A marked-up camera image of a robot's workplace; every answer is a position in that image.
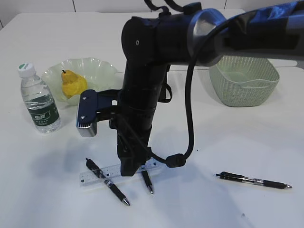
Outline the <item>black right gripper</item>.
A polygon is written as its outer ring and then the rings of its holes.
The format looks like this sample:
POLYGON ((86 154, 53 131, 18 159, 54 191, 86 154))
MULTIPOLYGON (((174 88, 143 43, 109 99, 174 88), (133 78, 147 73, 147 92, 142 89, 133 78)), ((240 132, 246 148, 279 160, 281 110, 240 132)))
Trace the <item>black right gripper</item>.
POLYGON ((123 177, 133 176, 149 159, 157 160, 157 156, 147 146, 151 129, 137 130, 131 126, 131 121, 123 114, 120 106, 111 108, 110 127, 117 131, 121 149, 117 151, 120 158, 120 172, 123 177))

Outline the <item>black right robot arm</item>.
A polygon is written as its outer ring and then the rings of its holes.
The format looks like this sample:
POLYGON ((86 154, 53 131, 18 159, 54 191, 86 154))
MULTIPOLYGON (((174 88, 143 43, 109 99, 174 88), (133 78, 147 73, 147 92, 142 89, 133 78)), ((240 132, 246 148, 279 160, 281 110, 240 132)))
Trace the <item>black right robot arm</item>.
POLYGON ((152 120, 169 65, 188 67, 185 108, 189 144, 185 153, 157 160, 170 168, 183 166, 192 153, 194 129, 191 83, 194 67, 210 67, 223 56, 302 60, 304 3, 294 1, 245 12, 230 19, 200 3, 178 8, 156 19, 132 17, 122 30, 126 67, 118 93, 117 130, 122 176, 133 176, 156 155, 147 147, 152 120))

